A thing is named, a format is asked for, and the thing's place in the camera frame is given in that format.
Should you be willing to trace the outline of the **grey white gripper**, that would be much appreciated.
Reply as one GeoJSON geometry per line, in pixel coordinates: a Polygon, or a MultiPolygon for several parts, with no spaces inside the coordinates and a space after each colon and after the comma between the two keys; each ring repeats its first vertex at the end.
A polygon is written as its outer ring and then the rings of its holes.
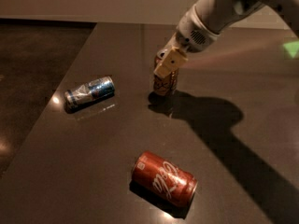
{"type": "Polygon", "coordinates": [[[159,78],[169,76],[188,61],[186,53],[205,50],[219,36],[203,24],[196,7],[192,6],[179,21],[165,48],[157,51],[156,56],[160,61],[154,69],[154,74],[159,78]]]}

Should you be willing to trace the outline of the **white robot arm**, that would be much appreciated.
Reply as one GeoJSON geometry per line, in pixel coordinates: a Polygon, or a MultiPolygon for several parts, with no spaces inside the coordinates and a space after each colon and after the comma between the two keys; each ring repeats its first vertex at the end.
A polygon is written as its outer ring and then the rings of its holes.
{"type": "Polygon", "coordinates": [[[154,74],[169,76],[187,62],[189,52],[203,51],[226,27],[265,6],[271,7],[299,36],[299,0],[198,0],[179,21],[154,74]]]}

